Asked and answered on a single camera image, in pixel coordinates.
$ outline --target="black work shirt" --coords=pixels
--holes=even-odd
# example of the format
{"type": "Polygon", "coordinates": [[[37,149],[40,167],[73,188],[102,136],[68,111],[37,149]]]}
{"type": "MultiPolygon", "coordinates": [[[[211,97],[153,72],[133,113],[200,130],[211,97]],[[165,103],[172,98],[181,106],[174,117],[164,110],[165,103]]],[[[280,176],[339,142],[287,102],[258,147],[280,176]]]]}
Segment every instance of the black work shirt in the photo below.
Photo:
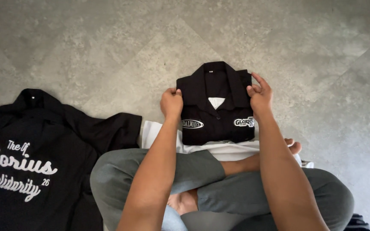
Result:
{"type": "Polygon", "coordinates": [[[179,78],[176,87],[181,89],[184,102],[183,144],[253,139],[253,111],[246,91],[251,84],[247,70],[235,71],[225,62],[205,63],[191,76],[179,78]]]}
{"type": "Polygon", "coordinates": [[[0,231],[102,231],[89,177],[98,157],[137,148],[141,116],[87,116],[25,89],[0,106],[0,231]]]}

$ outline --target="always patch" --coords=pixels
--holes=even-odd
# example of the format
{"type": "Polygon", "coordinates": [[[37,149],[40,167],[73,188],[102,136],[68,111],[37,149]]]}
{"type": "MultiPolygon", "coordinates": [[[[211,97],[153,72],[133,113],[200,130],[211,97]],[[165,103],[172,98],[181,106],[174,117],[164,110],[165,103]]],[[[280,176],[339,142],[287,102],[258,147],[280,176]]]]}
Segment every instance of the always patch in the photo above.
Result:
{"type": "Polygon", "coordinates": [[[234,125],[237,127],[254,127],[254,117],[250,116],[246,119],[236,119],[234,120],[234,125]]]}
{"type": "Polygon", "coordinates": [[[201,128],[203,123],[198,120],[182,120],[182,128],[201,128]]]}

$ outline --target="gray floor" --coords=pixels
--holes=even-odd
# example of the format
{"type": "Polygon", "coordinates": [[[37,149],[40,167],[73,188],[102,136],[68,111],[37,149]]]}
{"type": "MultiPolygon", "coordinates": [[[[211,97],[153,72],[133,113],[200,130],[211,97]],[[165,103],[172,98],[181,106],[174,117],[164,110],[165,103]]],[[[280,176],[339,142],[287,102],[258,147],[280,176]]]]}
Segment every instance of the gray floor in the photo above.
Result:
{"type": "Polygon", "coordinates": [[[370,0],[0,0],[0,104],[34,87],[161,122],[161,92],[216,60],[269,81],[285,136],[370,223],[370,0]]]}

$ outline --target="gray pants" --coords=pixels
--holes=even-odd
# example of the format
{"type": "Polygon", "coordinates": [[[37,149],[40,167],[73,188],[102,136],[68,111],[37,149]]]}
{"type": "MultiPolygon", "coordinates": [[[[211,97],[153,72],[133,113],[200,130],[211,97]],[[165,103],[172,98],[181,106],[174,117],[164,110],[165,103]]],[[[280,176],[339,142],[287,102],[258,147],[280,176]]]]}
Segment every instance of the gray pants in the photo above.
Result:
{"type": "MultiPolygon", "coordinates": [[[[121,218],[132,179],[147,149],[125,149],[102,155],[91,173],[95,201],[110,231],[121,218]]],[[[303,169],[315,194],[323,219],[332,231],[343,231],[352,217],[354,199],[348,188],[331,173],[303,169]]],[[[208,151],[176,155],[171,194],[198,188],[200,211],[249,215],[233,231],[276,231],[260,172],[225,177],[224,169],[208,151]]],[[[167,206],[163,231],[186,231],[179,214],[167,206]]]]}

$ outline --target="person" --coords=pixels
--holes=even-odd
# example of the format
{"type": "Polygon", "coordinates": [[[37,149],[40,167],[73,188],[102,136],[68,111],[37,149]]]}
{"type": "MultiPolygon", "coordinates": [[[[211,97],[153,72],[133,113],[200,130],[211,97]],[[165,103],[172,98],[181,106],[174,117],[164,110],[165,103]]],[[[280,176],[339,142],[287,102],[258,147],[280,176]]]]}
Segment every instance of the person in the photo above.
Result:
{"type": "Polygon", "coordinates": [[[249,215],[233,231],[342,231],[354,199],[331,173],[302,169],[292,154],[301,144],[284,139],[276,123],[272,89],[259,75],[247,87],[259,124],[259,154],[218,161],[208,151],[176,153],[182,111],[180,89],[162,94],[165,121],[149,150],[108,152],[90,178],[110,231],[186,231],[180,216],[193,211],[249,215]]]}

